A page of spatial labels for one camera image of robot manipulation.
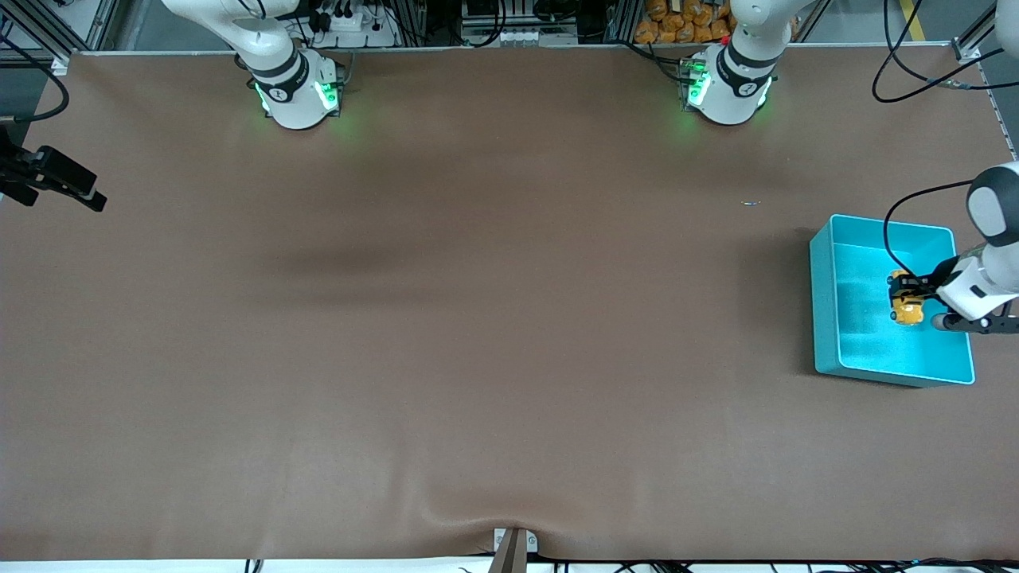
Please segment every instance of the black clamp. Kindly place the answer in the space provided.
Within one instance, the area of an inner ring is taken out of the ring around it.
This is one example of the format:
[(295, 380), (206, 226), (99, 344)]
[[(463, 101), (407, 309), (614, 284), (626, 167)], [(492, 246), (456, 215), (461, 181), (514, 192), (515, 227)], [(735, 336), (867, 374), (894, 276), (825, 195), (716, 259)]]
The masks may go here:
[(66, 195), (93, 211), (102, 211), (106, 197), (96, 191), (96, 174), (49, 146), (32, 153), (14, 145), (0, 126), (0, 193), (32, 207), (39, 191)]

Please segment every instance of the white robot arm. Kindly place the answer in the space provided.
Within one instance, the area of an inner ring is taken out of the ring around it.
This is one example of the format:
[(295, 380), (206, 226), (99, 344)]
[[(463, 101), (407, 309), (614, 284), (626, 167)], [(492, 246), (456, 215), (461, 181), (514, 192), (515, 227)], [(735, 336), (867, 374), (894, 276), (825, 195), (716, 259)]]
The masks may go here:
[(764, 103), (771, 70), (792, 39), (790, 20), (810, 2), (733, 0), (739, 24), (729, 44), (693, 56), (705, 60), (707, 75), (689, 105), (715, 123), (735, 125), (750, 119)]
[(163, 0), (174, 14), (210, 30), (236, 50), (255, 77), (262, 107), (280, 125), (305, 129), (339, 107), (336, 62), (298, 49), (275, 16), (299, 0)]
[[(1019, 298), (1019, 161), (977, 175), (966, 196), (966, 209), (986, 243), (942, 263), (955, 262), (947, 277), (931, 282), (950, 309), (979, 322)], [(952, 327), (953, 321), (946, 323), (946, 318), (935, 317), (935, 325)], [(990, 325), (988, 319), (984, 326)]]
[[(995, 30), (1006, 53), (1019, 57), (1019, 0), (998, 2)], [(985, 243), (943, 261), (918, 278), (923, 285), (914, 279), (905, 294), (921, 299), (935, 294), (949, 307), (949, 314), (934, 317), (938, 328), (1019, 333), (1019, 319), (1010, 312), (1019, 298), (1019, 161), (977, 175), (966, 195), (966, 210)], [(894, 291), (893, 306), (902, 301)], [(994, 314), (999, 307), (1003, 312)]]

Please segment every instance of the black cable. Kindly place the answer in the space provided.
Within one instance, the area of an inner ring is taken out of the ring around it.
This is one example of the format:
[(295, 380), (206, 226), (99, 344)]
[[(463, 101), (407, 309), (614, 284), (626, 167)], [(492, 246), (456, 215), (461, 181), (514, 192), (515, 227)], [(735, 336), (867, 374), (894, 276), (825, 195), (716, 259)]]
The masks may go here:
[(674, 64), (674, 65), (679, 65), (680, 64), (680, 60), (678, 58), (666, 58), (666, 57), (661, 57), (661, 56), (654, 56), (652, 54), (649, 54), (649, 53), (645, 52), (644, 50), (641, 50), (636, 44), (634, 44), (632, 42), (627, 42), (626, 40), (609, 40), (608, 42), (606, 42), (606, 44), (619, 44), (621, 46), (626, 46), (627, 48), (630, 48), (630, 50), (632, 52), (636, 53), (640, 57), (642, 57), (644, 59), (651, 60), (651, 61), (659, 60), (659, 61), (661, 61), (663, 63), (671, 63), (671, 64)]
[[(452, 12), (451, 15), (447, 15), (447, 17), (446, 17), (446, 31), (449, 32), (449, 39), (450, 39), (450, 41), (455, 41), (461, 46), (470, 46), (472, 48), (484, 48), (485, 46), (489, 46), (489, 45), (492, 44), (492, 42), (495, 42), (496, 40), (498, 40), (499, 37), (502, 35), (502, 33), (505, 32), (505, 29), (506, 29), (506, 15), (507, 15), (506, 14), (507, 10), (506, 10), (506, 2), (505, 2), (505, 0), (499, 0), (499, 8), (496, 9), (495, 15), (494, 15), (494, 20), (493, 20), (493, 25), (495, 28), (492, 31), (492, 33), (488, 36), (488, 38), (486, 38), (485, 41), (482, 42), (481, 44), (471, 44), (470, 42), (468, 42), (467, 40), (465, 40), (464, 38), (462, 38), (460, 36), (460, 34), (458, 34), (454, 31), (454, 27), (455, 27), (457, 20), (461, 19), (459, 11), (455, 10), (457, 8), (459, 8), (460, 3), (454, 1), (450, 5), (453, 6), (454, 11)], [(501, 23), (499, 22), (499, 9), (501, 9), (501, 11), (502, 11), (502, 20), (501, 20)]]
[[(966, 62), (966, 63), (960, 65), (959, 67), (953, 69), (952, 71), (946, 73), (945, 75), (942, 75), (941, 77), (937, 77), (935, 80), (930, 80), (928, 82), (928, 84), (926, 86), (923, 86), (922, 88), (917, 88), (916, 90), (913, 90), (912, 92), (909, 92), (908, 94), (904, 94), (902, 96), (897, 96), (897, 97), (894, 97), (894, 98), (886, 98), (886, 97), (880, 96), (877, 93), (877, 83), (880, 81), (881, 73), (884, 71), (884, 68), (888, 67), (889, 62), (892, 61), (892, 55), (889, 54), (889, 57), (884, 59), (884, 63), (882, 63), (881, 67), (877, 70), (877, 74), (874, 75), (874, 81), (870, 85), (870, 95), (872, 95), (875, 100), (877, 100), (877, 101), (879, 101), (881, 103), (898, 103), (898, 102), (901, 102), (901, 101), (904, 101), (904, 100), (908, 100), (909, 98), (912, 98), (913, 96), (918, 96), (918, 95), (922, 94), (923, 92), (926, 92), (927, 90), (930, 90), (932, 88), (936, 88), (943, 82), (945, 82), (947, 80), (951, 80), (954, 75), (956, 75), (960, 71), (962, 71), (962, 70), (964, 70), (964, 69), (966, 69), (966, 68), (968, 68), (970, 66), (976, 65), (977, 63), (979, 63), (979, 62), (981, 62), (981, 61), (983, 61), (983, 60), (985, 60), (985, 59), (987, 59), (989, 57), (997, 56), (998, 54), (1002, 53), (1003, 51), (1004, 50), (1002, 50), (1001, 48), (999, 48), (997, 50), (993, 50), (990, 52), (987, 52), (986, 54), (984, 54), (984, 55), (982, 55), (982, 56), (980, 56), (980, 57), (978, 57), (978, 58), (976, 58), (974, 60), (971, 60), (969, 62)], [(982, 88), (982, 89), (993, 89), (993, 88), (1001, 88), (1001, 87), (1005, 87), (1005, 86), (987, 86), (986, 88)], [(968, 90), (968, 89), (981, 89), (981, 88), (970, 87), (970, 88), (965, 88), (965, 89)]]
[(495, 30), (484, 42), (478, 44), (477, 46), (475, 46), (475, 48), (484, 48), (485, 46), (490, 45), (492, 42), (495, 42), (496, 40), (499, 39), (500, 36), (502, 36), (502, 33), (506, 29), (506, 0), (499, 0), (499, 8), (502, 10), (502, 23), (499, 23), (499, 14), (496, 12), (495, 20), (493, 23), (493, 25), (495, 25)]
[(32, 123), (33, 121), (42, 121), (43, 119), (49, 119), (50, 117), (58, 115), (63, 110), (67, 109), (67, 104), (70, 103), (70, 94), (67, 93), (67, 88), (63, 85), (63, 82), (57, 79), (57, 76), (53, 74), (53, 71), (50, 70), (48, 66), (43, 65), (42, 62), (32, 57), (32, 55), (29, 54), (29, 52), (25, 52), (16, 44), (11, 42), (10, 40), (7, 40), (6, 36), (0, 36), (0, 42), (6, 44), (7, 47), (9, 47), (11, 50), (17, 52), (19, 56), (28, 60), (28, 62), (32, 64), (34, 67), (37, 67), (40, 70), (42, 70), (42, 72), (45, 73), (47, 77), (49, 77), (54, 84), (56, 84), (57, 89), (60, 90), (60, 103), (58, 103), (56, 107), (54, 107), (49, 111), (44, 111), (43, 113), (37, 115), (31, 115), (29, 117), (14, 117), (13, 122)]
[[(983, 61), (983, 60), (985, 60), (985, 59), (987, 59), (987, 58), (989, 58), (991, 56), (996, 56), (996, 55), (998, 55), (998, 54), (1000, 54), (1000, 53), (1002, 53), (1004, 51), (1001, 48), (999, 48), (997, 50), (993, 50), (993, 51), (988, 52), (987, 54), (984, 54), (984, 55), (980, 56), (979, 58), (976, 58), (975, 60), (966, 62), (965, 64), (962, 64), (962, 65), (956, 67), (952, 71), (950, 71), (950, 72), (946, 73), (945, 75), (943, 75), (941, 77), (937, 77), (937, 79), (927, 77), (926, 75), (923, 75), (922, 73), (919, 73), (916, 70), (910, 68), (908, 65), (906, 65), (899, 58), (899, 48), (902, 47), (902, 43), (906, 39), (906, 34), (909, 33), (909, 27), (913, 23), (913, 20), (916, 19), (917, 11), (920, 9), (920, 5), (922, 3), (923, 3), (923, 0), (916, 0), (916, 3), (913, 6), (913, 10), (909, 14), (909, 18), (907, 18), (907, 20), (906, 20), (906, 25), (903, 27), (902, 33), (899, 35), (899, 39), (896, 41), (895, 45), (893, 45), (892, 44), (892, 33), (891, 33), (891, 30), (890, 30), (891, 23), (889, 21), (889, 16), (890, 16), (890, 11), (891, 11), (890, 8), (889, 8), (889, 0), (883, 0), (884, 43), (886, 43), (886, 45), (889, 48), (889, 57), (884, 59), (884, 62), (881, 64), (881, 67), (877, 70), (877, 74), (874, 76), (874, 82), (873, 82), (873, 84), (871, 84), (871, 89), (870, 89), (870, 93), (874, 97), (874, 99), (877, 100), (877, 101), (879, 101), (879, 102), (881, 102), (881, 103), (896, 103), (896, 102), (900, 102), (900, 101), (909, 99), (909, 98), (911, 98), (913, 96), (919, 95), (919, 94), (921, 94), (923, 92), (926, 92), (930, 88), (940, 86), (944, 82), (947, 82), (947, 81), (951, 80), (952, 77), (954, 77), (956, 74), (958, 74), (962, 70), (966, 69), (967, 67), (970, 67), (971, 65), (973, 65), (975, 63), (981, 62), (981, 61)], [(913, 77), (915, 77), (915, 79), (917, 79), (917, 80), (919, 80), (921, 82), (926, 83), (927, 86), (924, 86), (923, 88), (920, 88), (918, 90), (910, 92), (909, 94), (906, 94), (904, 96), (900, 96), (898, 98), (882, 98), (879, 95), (877, 95), (877, 83), (880, 81), (880, 76), (883, 73), (884, 68), (890, 63), (890, 59), (889, 58), (891, 58), (891, 61), (895, 61), (895, 63), (899, 66), (900, 69), (902, 69), (906, 73), (909, 73)], [(955, 88), (955, 89), (959, 89), (959, 90), (998, 90), (998, 89), (1003, 89), (1003, 88), (1014, 88), (1014, 87), (1017, 87), (1017, 86), (1019, 86), (1019, 82), (1008, 82), (1008, 83), (1005, 83), (1005, 84), (986, 84), (986, 85), (982, 85), (982, 86), (979, 86), (979, 85), (970, 85), (970, 84), (965, 84), (965, 83), (956, 83), (956, 84), (953, 84), (953, 85), (951, 85), (949, 87)]]
[(920, 4), (922, 3), (923, 0), (916, 0), (916, 3), (913, 5), (913, 11), (909, 14), (909, 19), (906, 20), (906, 25), (902, 28), (902, 34), (899, 35), (899, 40), (895, 43), (896, 47), (893, 48), (891, 31), (892, 24), (889, 21), (891, 9), (889, 8), (889, 0), (884, 0), (884, 44), (889, 47), (889, 53), (892, 54), (892, 59), (895, 60), (895, 63), (898, 64), (903, 71), (909, 73), (917, 80), (920, 80), (921, 82), (929, 82), (929, 77), (923, 75), (922, 73), (913, 71), (908, 65), (903, 63), (903, 61), (899, 59), (899, 54), (897, 53), (899, 51), (898, 47), (902, 45), (902, 41), (906, 38), (906, 34), (909, 32), (909, 27), (913, 23), (913, 20), (916, 19), (916, 13), (920, 9)]
[(293, 21), (298, 22), (298, 30), (301, 31), (301, 41), (305, 43), (306, 48), (311, 48), (312, 45), (308, 40), (308, 35), (305, 34), (305, 24), (301, 23), (301, 18), (297, 14), (293, 15)]
[[(931, 187), (931, 188), (925, 189), (923, 191), (917, 191), (915, 193), (911, 193), (911, 194), (907, 195), (906, 197), (903, 197), (899, 201), (896, 201), (895, 204), (892, 205), (892, 208), (889, 209), (889, 212), (884, 215), (884, 222), (881, 224), (881, 237), (884, 239), (884, 250), (888, 252), (889, 256), (892, 257), (892, 260), (895, 261), (897, 265), (899, 265), (903, 270), (905, 270), (910, 276), (912, 276), (913, 278), (917, 279), (917, 282), (919, 283), (920, 289), (923, 290), (924, 292), (926, 292), (926, 294), (928, 294), (928, 295), (934, 295), (934, 292), (932, 290), (930, 290), (923, 282), (920, 282), (919, 276), (915, 272), (913, 272), (913, 270), (911, 268), (909, 268), (908, 266), (906, 266), (906, 263), (904, 263), (901, 260), (899, 260), (899, 257), (897, 257), (896, 254), (892, 252), (892, 245), (889, 243), (889, 221), (892, 220), (892, 214), (895, 213), (895, 210), (898, 209), (900, 205), (902, 205), (903, 203), (909, 201), (910, 199), (914, 199), (916, 197), (920, 197), (921, 195), (927, 195), (929, 193), (934, 193), (934, 192), (938, 192), (938, 191), (945, 191), (947, 189), (953, 189), (953, 188), (957, 188), (957, 187), (967, 186), (967, 185), (970, 185), (972, 183), (973, 183), (973, 179), (967, 179), (965, 181), (956, 181), (954, 184), (941, 185), (941, 186), (937, 186), (937, 187)], [(931, 561), (931, 560), (914, 561), (914, 562), (911, 562), (911, 563), (907, 564), (904, 567), (893, 567), (893, 572), (894, 573), (903, 573), (906, 569), (909, 569), (911, 567), (916, 567), (917, 565), (923, 564), (925, 561)]]
[[(399, 21), (399, 18), (397, 17), (397, 14), (396, 14), (395, 11), (393, 11), (392, 18), (390, 18), (389, 17), (389, 12), (385, 9), (385, 6), (383, 5), (382, 6), (382, 12), (385, 14), (385, 20), (386, 20), (386, 23), (389, 25), (389, 31), (390, 32), (392, 32), (392, 20), (395, 20), (396, 21), (396, 27), (399, 28), (399, 30), (404, 34), (406, 34), (409, 37), (413, 38), (415, 44), (420, 45), (420, 43), (422, 41), (427, 41), (428, 40), (427, 37), (422, 36), (422, 35), (416, 33), (416, 32), (412, 32), (412, 31), (408, 30), (407, 27), (404, 25), (404, 22)], [(375, 19), (378, 19), (378, 12), (376, 12), (375, 10), (372, 10), (372, 15), (375, 16)]]
[(658, 56), (654, 55), (654, 48), (652, 48), (650, 44), (647, 45), (647, 51), (651, 54), (651, 57), (654, 58), (654, 63), (656, 63), (658, 65), (658, 71), (661, 71), (663, 74), (665, 74), (665, 77), (668, 77), (673, 82), (677, 82), (679, 84), (685, 84), (685, 83), (687, 83), (686, 80), (684, 80), (684, 79), (680, 77), (679, 75), (676, 75), (675, 73), (672, 73), (667, 69), (665, 69), (665, 64), (662, 62), (661, 58), (659, 58)]

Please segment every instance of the metal frame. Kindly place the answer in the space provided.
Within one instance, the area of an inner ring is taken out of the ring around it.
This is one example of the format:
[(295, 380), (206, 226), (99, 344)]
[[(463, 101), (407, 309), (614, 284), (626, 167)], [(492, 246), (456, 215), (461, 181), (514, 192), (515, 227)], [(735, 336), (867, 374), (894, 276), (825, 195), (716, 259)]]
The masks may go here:
[(832, 5), (832, 0), (817, 0), (814, 7), (807, 14), (807, 18), (800, 23), (800, 32), (796, 35), (794, 42), (806, 42), (807, 38), (817, 27), (817, 22), (820, 21), (821, 16)]
[(976, 18), (976, 21), (969, 24), (965, 32), (952, 40), (952, 48), (955, 50), (959, 63), (969, 63), (980, 57), (980, 44), (995, 31), (997, 9), (998, 2), (996, 1), (980, 14), (980, 17)]
[(4, 0), (0, 9), (55, 60), (66, 63), (72, 53), (89, 49), (69, 25), (39, 0)]

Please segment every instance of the metal bracket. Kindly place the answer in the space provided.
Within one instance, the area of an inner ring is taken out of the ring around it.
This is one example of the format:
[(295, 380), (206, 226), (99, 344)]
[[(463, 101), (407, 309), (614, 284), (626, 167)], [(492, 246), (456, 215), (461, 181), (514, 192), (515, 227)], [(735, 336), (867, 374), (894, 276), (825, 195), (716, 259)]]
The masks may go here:
[(538, 538), (530, 531), (517, 527), (508, 530), (503, 529), (501, 538), (496, 530), (495, 538), (498, 546), (495, 550), (492, 565), (488, 568), (488, 573), (527, 573), (528, 541), (534, 538), (535, 549), (537, 549)]
[(68, 62), (59, 58), (53, 58), (53, 62), (50, 63), (50, 71), (52, 71), (53, 75), (56, 75), (57, 77), (63, 77), (64, 75), (67, 75), (67, 64)]
[(998, 2), (993, 2), (965, 32), (952, 39), (952, 49), (959, 63), (969, 63), (980, 57), (980, 43), (995, 31), (997, 8)]
[[(523, 532), (527, 539), (527, 553), (538, 553), (538, 536), (526, 529), (524, 529)], [(505, 537), (505, 528), (499, 527), (495, 529), (495, 538), (492, 543), (492, 551), (499, 551), (499, 545), (502, 544), (502, 539)]]

